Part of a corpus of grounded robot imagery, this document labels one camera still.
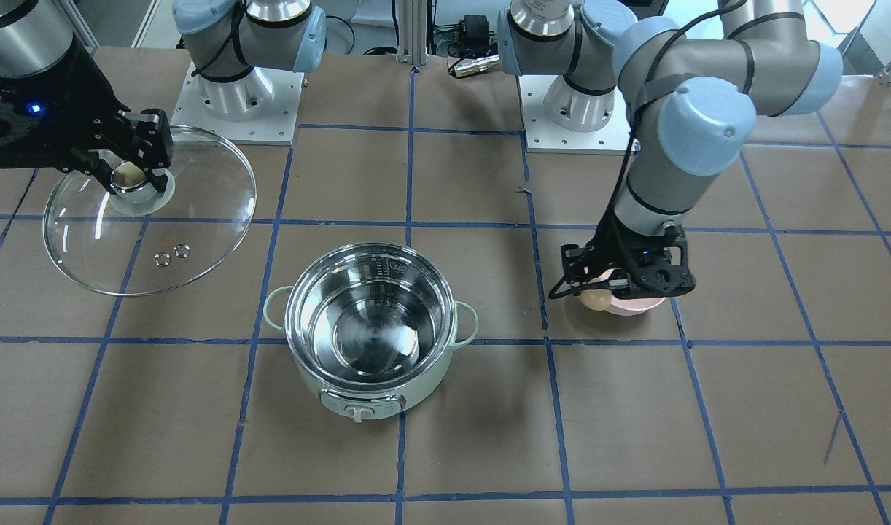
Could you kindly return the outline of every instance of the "black cable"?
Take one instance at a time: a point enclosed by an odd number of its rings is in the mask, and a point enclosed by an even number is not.
[[[351,46],[349,46],[349,50],[346,51],[346,55],[351,54],[351,51],[355,49],[355,27],[351,27],[351,24],[348,20],[343,19],[342,17],[336,17],[335,15],[326,15],[327,19],[339,20],[343,24],[349,27],[349,31],[351,32]]]
[[[747,0],[738,0],[733,4],[726,4],[724,7],[721,7],[721,9],[716,9],[716,10],[701,14],[698,17],[695,17],[695,19],[692,19],[692,21],[690,21],[689,23],[686,23],[685,26],[682,26],[682,29],[677,31],[675,34],[672,34],[672,36],[669,37],[669,40],[666,40],[666,43],[663,44],[663,47],[660,47],[659,53],[656,53],[656,57],[655,57],[655,59],[653,59],[653,63],[650,64],[649,73],[646,73],[645,81],[649,82],[650,80],[653,79],[653,76],[655,76],[655,74],[656,74],[656,69],[658,69],[658,67],[659,67],[659,62],[663,60],[663,56],[666,55],[666,51],[668,51],[669,48],[672,47],[672,44],[674,44],[675,41],[678,40],[683,34],[688,33],[689,29],[692,29],[692,27],[698,26],[699,23],[702,23],[702,21],[708,20],[709,18],[714,18],[716,16],[720,16],[720,15],[729,13],[735,9],[738,9],[738,7],[742,7],[743,4],[746,4],[746,3],[747,3]]]
[[[371,47],[369,50],[365,50],[366,55],[392,55],[397,54],[396,47],[390,46],[380,46],[380,47]]]
[[[435,54],[435,41],[432,38],[435,15],[432,14],[432,2],[433,0],[426,0],[426,53]]]
[[[390,17],[393,19],[393,36],[397,40],[397,47],[399,47],[400,27],[397,26],[397,0],[390,0]]]
[[[248,0],[236,1],[236,3],[232,6],[232,9],[241,9],[240,11],[233,11],[232,31],[228,33],[225,42],[222,43],[222,46],[219,46],[219,50],[217,50],[212,58],[209,59],[209,62],[203,64],[202,67],[193,69],[192,73],[190,73],[190,77],[195,77],[196,74],[202,74],[202,72],[207,70],[209,66],[212,66],[212,64],[215,63],[216,60],[219,60],[219,56],[222,56],[222,53],[225,52],[225,48],[228,47],[228,45],[231,44],[233,40],[238,38],[238,27],[240,26],[242,19],[245,18],[245,11],[248,9]]]

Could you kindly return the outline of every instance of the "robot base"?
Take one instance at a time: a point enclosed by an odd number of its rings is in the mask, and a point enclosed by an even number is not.
[[[520,79],[520,101],[526,129],[526,150],[534,153],[586,153],[620,155],[630,137],[626,105],[615,89],[615,109],[606,126],[596,132],[567,130],[553,122],[542,105],[543,97],[556,76],[525,74]]]
[[[253,120],[221,120],[205,107],[199,82],[190,77],[190,63],[171,117],[174,124],[195,126],[224,136],[235,144],[292,146],[300,108],[303,73],[265,69],[273,83],[273,103],[262,117]]]

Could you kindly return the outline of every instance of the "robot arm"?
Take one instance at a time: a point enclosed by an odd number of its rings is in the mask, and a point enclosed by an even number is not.
[[[309,73],[325,48],[325,12],[310,0],[176,0],[173,18],[206,109],[222,120],[268,112],[273,83],[262,69]]]
[[[165,112],[128,112],[50,0],[0,0],[0,96],[0,168],[75,169],[115,194],[111,150],[165,190]]]
[[[526,63],[517,58],[520,40],[514,33],[528,39],[527,47],[553,46],[566,36],[553,36],[552,41],[526,36],[526,28],[541,24],[522,26],[518,20],[526,17],[510,16],[516,2],[508,11],[509,37],[502,37],[502,63],[511,64],[511,73],[539,73],[529,66],[513,71],[513,64]],[[567,19],[559,14],[567,0],[519,3],[530,18]],[[649,17],[619,31],[619,20],[585,16],[616,13],[618,6],[615,0],[586,0],[581,26],[608,28],[605,41],[612,43],[612,62],[595,66],[612,69],[628,103],[631,134],[642,151],[626,176],[622,169],[595,236],[583,248],[562,246],[565,276],[551,298],[587,289],[611,289],[619,299],[691,292],[695,279],[688,268],[682,219],[738,157],[756,115],[815,111],[840,81],[838,50],[806,38],[799,0],[719,0],[719,10],[708,16],[722,17],[724,40],[686,39],[692,24],[680,29],[666,17]],[[578,24],[576,18],[571,27]],[[511,57],[513,51],[518,53]],[[591,283],[607,270],[613,270],[611,278]],[[559,292],[563,283],[569,289]]]

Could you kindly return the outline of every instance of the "silver arm segment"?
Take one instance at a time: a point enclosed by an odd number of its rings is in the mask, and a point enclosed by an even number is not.
[[[206,108],[222,120],[268,112],[275,88],[263,69],[309,73],[325,49],[325,12],[310,0],[176,0],[173,17]]]
[[[799,0],[751,0],[722,22],[724,40],[680,36],[662,53],[678,27],[650,17],[616,46],[629,119],[647,107],[635,130],[642,152],[615,212],[642,235],[661,235],[663,222],[679,222],[696,205],[738,157],[756,115],[810,113],[838,89],[840,54],[808,40]]]
[[[568,21],[568,3],[513,0],[499,16],[503,70],[561,74],[556,83],[586,97],[616,84],[642,150],[594,238],[583,248],[562,247],[565,277],[549,296],[595,288],[621,299],[690,292],[682,219],[738,158],[758,114],[810,113],[828,102],[840,83],[840,54],[808,40],[799,0],[719,0],[719,10],[703,17],[722,16],[723,40],[686,39],[666,17],[630,20],[616,0],[585,0]],[[556,123],[589,131],[567,125],[549,104]],[[681,250],[679,262],[670,248]],[[589,284],[608,269],[613,278]],[[563,282],[569,289],[559,292]]]

